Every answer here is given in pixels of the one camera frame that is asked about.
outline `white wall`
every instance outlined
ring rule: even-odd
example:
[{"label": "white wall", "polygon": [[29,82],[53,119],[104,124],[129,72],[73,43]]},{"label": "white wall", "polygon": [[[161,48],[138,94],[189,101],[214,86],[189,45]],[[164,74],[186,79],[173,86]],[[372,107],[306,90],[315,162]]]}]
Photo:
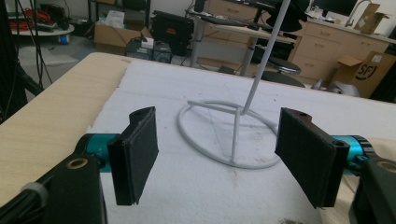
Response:
[{"label": "white wall", "polygon": [[[26,6],[29,6],[28,0],[21,0]],[[88,4],[87,0],[37,0],[38,2],[51,2],[52,4],[58,4],[64,6],[64,1],[70,7],[72,16],[88,17]],[[153,10],[160,10],[168,13],[172,13],[179,16],[184,16],[185,9],[194,0],[151,0],[151,12]],[[373,0],[374,3],[380,4],[378,12],[387,13],[390,15],[390,19],[384,19],[375,30],[376,33],[388,36],[396,25],[396,6],[395,0]],[[12,8],[14,0],[6,0],[6,3]],[[367,7],[368,2],[362,3],[354,15],[355,23],[361,17],[364,9]],[[345,23],[347,17],[332,14],[329,12],[328,17],[336,17]]]}]

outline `drawer handle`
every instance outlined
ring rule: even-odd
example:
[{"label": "drawer handle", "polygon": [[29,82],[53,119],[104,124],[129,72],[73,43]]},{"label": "drawer handle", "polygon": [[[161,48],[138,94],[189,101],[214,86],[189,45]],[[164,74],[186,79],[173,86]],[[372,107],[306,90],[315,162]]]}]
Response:
[{"label": "drawer handle", "polygon": [[320,34],[321,34],[321,35],[329,36],[329,35],[331,35],[332,33],[326,32],[326,31],[320,31]]},{"label": "drawer handle", "polygon": [[305,63],[305,67],[315,67],[315,65],[312,63]]},{"label": "drawer handle", "polygon": [[324,44],[315,43],[315,47],[324,48]]},{"label": "drawer handle", "polygon": [[239,9],[238,9],[238,8],[227,7],[227,10],[228,10],[228,11],[231,11],[231,12],[236,12],[236,13],[239,12]]}]

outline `computer monitor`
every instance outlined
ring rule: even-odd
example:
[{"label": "computer monitor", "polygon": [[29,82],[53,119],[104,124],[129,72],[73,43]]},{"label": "computer monitor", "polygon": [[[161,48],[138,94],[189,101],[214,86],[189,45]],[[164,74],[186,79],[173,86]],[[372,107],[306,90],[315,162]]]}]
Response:
[{"label": "computer monitor", "polygon": [[329,11],[349,16],[357,2],[358,0],[315,0],[312,6],[323,9],[323,17]]}]

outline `white foam sheet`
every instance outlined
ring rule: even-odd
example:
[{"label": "white foam sheet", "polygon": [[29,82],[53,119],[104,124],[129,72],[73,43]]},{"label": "white foam sheet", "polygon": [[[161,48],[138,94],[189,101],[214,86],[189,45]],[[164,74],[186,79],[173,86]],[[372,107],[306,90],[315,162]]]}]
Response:
[{"label": "white foam sheet", "polygon": [[[187,100],[216,99],[243,105],[252,81],[134,60],[88,132],[120,133],[128,125],[131,112],[155,106],[160,153],[139,205],[116,206],[111,175],[101,175],[109,222],[282,223],[290,220],[304,224],[321,223],[319,210],[312,207],[282,162],[255,171],[223,165],[192,148],[177,128],[178,112]],[[280,107],[286,106],[312,115],[326,132],[352,132],[364,136],[371,133],[362,128],[366,125],[373,123],[374,133],[374,124],[378,121],[389,126],[381,118],[372,121],[365,117],[367,113],[381,110],[381,106],[389,111],[388,106],[366,102],[328,92],[263,82],[251,108],[277,122]],[[355,109],[365,111],[360,114]],[[362,119],[367,120],[364,125],[360,123]],[[195,107],[187,113],[185,123],[189,133],[203,140],[205,146],[218,149],[224,155],[229,154],[227,146],[231,145],[228,141],[231,139],[233,116]],[[241,142],[243,149],[238,156],[244,158],[246,153],[250,153],[248,156],[253,158],[259,155],[257,160],[272,157],[275,137],[268,129],[252,119],[243,119],[242,123],[241,138],[247,141]]]}]

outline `black case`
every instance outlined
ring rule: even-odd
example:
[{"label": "black case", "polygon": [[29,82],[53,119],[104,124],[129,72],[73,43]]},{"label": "black case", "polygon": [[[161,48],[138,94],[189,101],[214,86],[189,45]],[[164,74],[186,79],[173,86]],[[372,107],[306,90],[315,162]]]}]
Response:
[{"label": "black case", "polygon": [[178,56],[186,55],[187,46],[194,32],[194,21],[166,12],[153,12],[151,34],[156,41],[168,43],[172,53]]}]

